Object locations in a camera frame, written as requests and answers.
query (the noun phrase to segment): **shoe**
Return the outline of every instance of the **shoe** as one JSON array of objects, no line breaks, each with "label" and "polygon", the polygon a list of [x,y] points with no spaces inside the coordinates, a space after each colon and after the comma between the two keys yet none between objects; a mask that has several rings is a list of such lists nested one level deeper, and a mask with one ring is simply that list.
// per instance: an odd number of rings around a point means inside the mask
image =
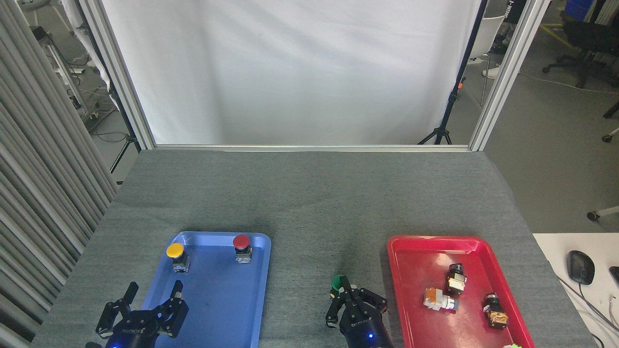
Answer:
[{"label": "shoe", "polygon": [[494,46],[493,48],[490,48],[490,53],[505,54],[505,52],[507,52],[507,46],[505,46],[504,44],[500,44],[498,46]]},{"label": "shoe", "polygon": [[500,68],[501,68],[500,66],[497,66],[497,67],[494,67],[494,68],[492,68],[490,70],[484,70],[484,71],[482,71],[482,75],[483,76],[487,75],[489,79],[493,79],[494,80],[494,79],[496,79],[497,76],[499,76],[499,69]]}]

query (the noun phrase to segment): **blue tray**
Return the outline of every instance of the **blue tray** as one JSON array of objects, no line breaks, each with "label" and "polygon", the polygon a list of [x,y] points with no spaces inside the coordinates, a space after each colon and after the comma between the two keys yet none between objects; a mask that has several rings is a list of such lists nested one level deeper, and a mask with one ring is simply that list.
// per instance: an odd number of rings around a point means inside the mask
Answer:
[{"label": "blue tray", "polygon": [[242,233],[253,251],[251,263],[238,264],[232,240],[239,234],[185,231],[168,242],[185,246],[189,272],[175,273],[164,249],[142,309],[163,303],[180,279],[189,313],[178,337],[161,335],[156,348],[258,347],[271,240],[262,233]]}]

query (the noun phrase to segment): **white fabric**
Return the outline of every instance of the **white fabric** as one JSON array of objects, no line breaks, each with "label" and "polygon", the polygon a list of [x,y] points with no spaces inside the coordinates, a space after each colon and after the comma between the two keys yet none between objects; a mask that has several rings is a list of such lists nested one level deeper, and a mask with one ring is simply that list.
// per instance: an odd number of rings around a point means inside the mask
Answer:
[{"label": "white fabric", "polygon": [[101,0],[157,144],[416,144],[480,1]]}]

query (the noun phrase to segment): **computer mouse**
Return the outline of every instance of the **computer mouse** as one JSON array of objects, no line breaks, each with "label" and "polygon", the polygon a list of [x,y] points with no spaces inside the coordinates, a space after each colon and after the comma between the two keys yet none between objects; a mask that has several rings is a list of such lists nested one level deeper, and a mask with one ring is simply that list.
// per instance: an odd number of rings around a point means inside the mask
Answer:
[{"label": "computer mouse", "polygon": [[568,275],[571,280],[577,283],[591,284],[595,275],[593,260],[582,251],[570,251],[568,253]]}]

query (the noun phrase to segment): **gray table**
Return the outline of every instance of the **gray table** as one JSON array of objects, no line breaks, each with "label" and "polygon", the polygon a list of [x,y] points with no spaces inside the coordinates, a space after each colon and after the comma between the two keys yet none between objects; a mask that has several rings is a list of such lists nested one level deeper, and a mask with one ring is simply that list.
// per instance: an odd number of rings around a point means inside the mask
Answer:
[{"label": "gray table", "polygon": [[400,234],[485,239],[537,347],[596,347],[484,153],[204,150],[141,153],[32,347],[94,340],[103,305],[131,281],[140,304],[183,230],[270,236],[261,348],[346,347],[324,324],[337,273],[387,297],[386,326],[402,347],[386,253]]}]

